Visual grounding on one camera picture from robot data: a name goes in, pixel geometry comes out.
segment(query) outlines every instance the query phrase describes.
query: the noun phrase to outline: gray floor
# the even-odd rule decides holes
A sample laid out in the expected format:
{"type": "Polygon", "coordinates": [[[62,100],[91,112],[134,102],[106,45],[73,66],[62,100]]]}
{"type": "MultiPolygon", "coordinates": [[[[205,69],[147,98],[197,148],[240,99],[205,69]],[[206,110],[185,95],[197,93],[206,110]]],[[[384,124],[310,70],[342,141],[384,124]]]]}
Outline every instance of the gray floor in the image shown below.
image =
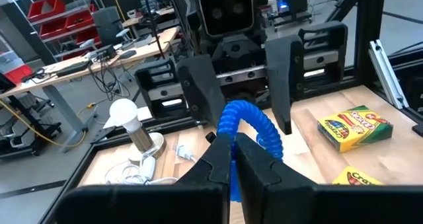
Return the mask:
{"type": "MultiPolygon", "coordinates": [[[[310,0],[310,4],[326,0],[310,0]]],[[[421,0],[385,0],[385,11],[423,20],[421,0]]],[[[323,22],[334,9],[334,2],[315,6],[317,15],[313,24],[323,22]]],[[[343,21],[349,28],[348,55],[346,65],[350,65],[354,60],[354,41],[356,25],[356,9],[352,9],[343,21]]],[[[269,39],[296,33],[301,27],[300,24],[283,26],[278,33],[268,29],[269,39]]],[[[422,25],[393,17],[384,16],[381,29],[381,41],[388,53],[399,50],[413,43],[423,41],[422,25]]],[[[127,82],[132,94],[136,91],[136,84],[127,82]]],[[[65,83],[58,86],[59,91],[70,103],[75,112],[82,109],[90,102],[102,100],[105,96],[98,91],[90,77],[85,77],[81,82],[65,83]]],[[[107,119],[109,101],[102,103],[98,108],[98,120],[107,119]]],[[[143,106],[144,102],[138,100],[137,104],[143,106]]],[[[57,120],[63,118],[56,109],[51,109],[49,113],[57,120]]],[[[73,172],[81,157],[86,153],[93,135],[93,131],[101,128],[100,124],[93,124],[90,127],[92,132],[86,138],[86,142],[70,152],[63,154],[59,152],[59,147],[49,146],[40,157],[23,157],[11,161],[0,161],[0,193],[18,190],[39,184],[65,180],[73,172]]],[[[64,123],[63,134],[58,137],[58,141],[63,141],[70,133],[69,124],[64,123]]],[[[59,188],[25,194],[12,198],[0,200],[0,223],[36,223],[43,215],[51,201],[55,198],[59,188]]]]}

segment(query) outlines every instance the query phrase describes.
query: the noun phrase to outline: white light bulb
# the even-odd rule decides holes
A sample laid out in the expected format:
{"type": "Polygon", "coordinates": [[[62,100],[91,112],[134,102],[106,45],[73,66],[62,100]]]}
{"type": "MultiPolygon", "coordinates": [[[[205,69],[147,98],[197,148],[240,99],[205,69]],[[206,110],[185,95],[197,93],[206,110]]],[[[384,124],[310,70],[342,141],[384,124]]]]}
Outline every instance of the white light bulb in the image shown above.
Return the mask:
{"type": "Polygon", "coordinates": [[[114,101],[110,106],[109,113],[114,124],[123,126],[129,133],[135,132],[141,126],[141,122],[137,118],[137,105],[127,98],[114,101]]]}

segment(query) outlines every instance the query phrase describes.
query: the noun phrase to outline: yellow crayon box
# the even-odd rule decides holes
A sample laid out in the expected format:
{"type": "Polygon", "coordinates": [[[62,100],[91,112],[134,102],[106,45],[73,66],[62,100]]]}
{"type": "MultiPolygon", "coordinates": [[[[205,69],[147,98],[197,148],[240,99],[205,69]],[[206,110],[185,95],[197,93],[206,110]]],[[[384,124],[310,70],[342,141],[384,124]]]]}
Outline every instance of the yellow crayon box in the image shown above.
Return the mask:
{"type": "Polygon", "coordinates": [[[346,167],[332,184],[344,185],[382,185],[380,181],[366,175],[354,167],[346,167]]]}
{"type": "Polygon", "coordinates": [[[317,128],[340,152],[391,138],[393,125],[366,106],[327,116],[317,128]]]}

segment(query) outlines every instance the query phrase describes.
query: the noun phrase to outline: wooden table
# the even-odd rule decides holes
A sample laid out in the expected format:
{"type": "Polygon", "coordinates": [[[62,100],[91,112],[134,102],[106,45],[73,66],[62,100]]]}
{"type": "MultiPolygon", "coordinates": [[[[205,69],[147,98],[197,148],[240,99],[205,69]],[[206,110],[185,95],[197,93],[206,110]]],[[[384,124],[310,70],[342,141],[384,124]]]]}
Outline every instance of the wooden table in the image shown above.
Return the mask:
{"type": "MultiPolygon", "coordinates": [[[[162,47],[162,50],[165,52],[171,46],[171,41],[176,37],[178,32],[178,28],[170,28],[165,30],[164,32],[160,33],[159,41],[162,47]]],[[[152,43],[147,46],[142,46],[140,48],[130,48],[129,50],[135,50],[136,54],[128,59],[119,59],[119,56],[111,59],[108,63],[111,67],[117,66],[125,66],[136,61],[140,62],[143,59],[151,56],[155,56],[160,54],[159,47],[157,43],[152,43]]],[[[124,53],[126,51],[118,51],[118,55],[124,53]]],[[[74,57],[71,59],[67,59],[65,61],[57,62],[52,65],[47,65],[44,67],[46,72],[54,72],[59,71],[60,69],[66,68],[74,63],[86,61],[87,58],[85,57],[74,57]]],[[[97,72],[101,70],[100,63],[93,63],[91,65],[91,70],[93,72],[97,72]]],[[[66,82],[70,79],[82,77],[85,75],[90,75],[91,72],[86,69],[84,71],[79,71],[76,73],[72,73],[70,75],[66,75],[63,77],[58,77],[56,74],[53,74],[50,78],[41,79],[39,83],[35,83],[33,81],[28,81],[26,83],[21,83],[17,85],[15,88],[0,94],[0,98],[4,98],[6,96],[13,96],[19,93],[24,93],[27,91],[32,91],[35,89],[42,89],[48,98],[55,104],[56,108],[60,111],[62,116],[69,122],[71,127],[73,128],[73,133],[69,136],[69,138],[64,142],[65,145],[67,144],[75,144],[77,143],[82,137],[82,129],[88,127],[88,124],[92,121],[94,113],[87,119],[87,121],[82,122],[75,114],[73,109],[68,105],[66,100],[60,95],[59,91],[54,87],[54,85],[62,82],[66,82]]],[[[63,152],[68,151],[68,147],[64,147],[62,149],[63,152]]]]}
{"type": "MultiPolygon", "coordinates": [[[[274,121],[271,110],[265,113],[274,121]]],[[[385,184],[423,184],[423,139],[411,127],[415,123],[364,86],[346,89],[294,103],[291,109],[292,134],[282,135],[284,162],[297,172],[321,184],[330,184],[348,165],[358,168],[385,184]],[[380,114],[394,125],[391,139],[340,154],[317,130],[319,118],[359,105],[380,114]]],[[[149,114],[141,115],[148,119],[149,114]]],[[[167,148],[157,160],[154,179],[180,178],[193,165],[176,157],[173,145],[184,144],[200,158],[209,143],[204,136],[215,131],[202,126],[166,135],[167,148]]],[[[255,139],[256,132],[242,122],[239,131],[255,139]]],[[[130,144],[99,151],[79,186],[103,184],[105,172],[128,159],[130,144]]],[[[230,222],[244,223],[241,205],[231,203],[230,222]]]]}
{"type": "MultiPolygon", "coordinates": [[[[161,15],[161,16],[163,16],[163,15],[166,15],[166,14],[171,14],[171,13],[174,13],[174,9],[171,7],[171,8],[167,8],[167,9],[160,9],[160,10],[158,10],[157,12],[156,12],[158,15],[161,15]]],[[[137,31],[137,28],[135,27],[135,25],[137,25],[138,23],[139,23],[139,20],[141,20],[143,18],[143,16],[141,15],[141,16],[139,16],[139,17],[135,17],[135,18],[132,18],[132,19],[128,19],[128,20],[126,20],[126,21],[124,21],[123,23],[122,23],[122,26],[124,27],[124,28],[126,28],[126,27],[131,27],[131,29],[132,29],[132,32],[135,34],[135,38],[138,38],[139,37],[139,34],[138,34],[138,31],[137,31]]]]}

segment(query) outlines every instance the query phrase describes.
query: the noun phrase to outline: blue flexible tube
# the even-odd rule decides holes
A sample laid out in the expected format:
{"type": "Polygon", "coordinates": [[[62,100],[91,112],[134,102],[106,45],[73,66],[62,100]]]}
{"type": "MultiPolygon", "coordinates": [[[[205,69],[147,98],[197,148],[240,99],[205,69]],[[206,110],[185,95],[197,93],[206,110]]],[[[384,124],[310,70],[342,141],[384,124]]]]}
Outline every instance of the blue flexible tube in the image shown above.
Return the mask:
{"type": "Polygon", "coordinates": [[[231,147],[231,201],[241,201],[235,162],[235,137],[239,121],[243,119],[257,132],[257,143],[273,157],[282,160],[282,140],[270,119],[255,105],[245,100],[234,100],[226,105],[217,125],[217,134],[227,134],[233,140],[231,147]]]}

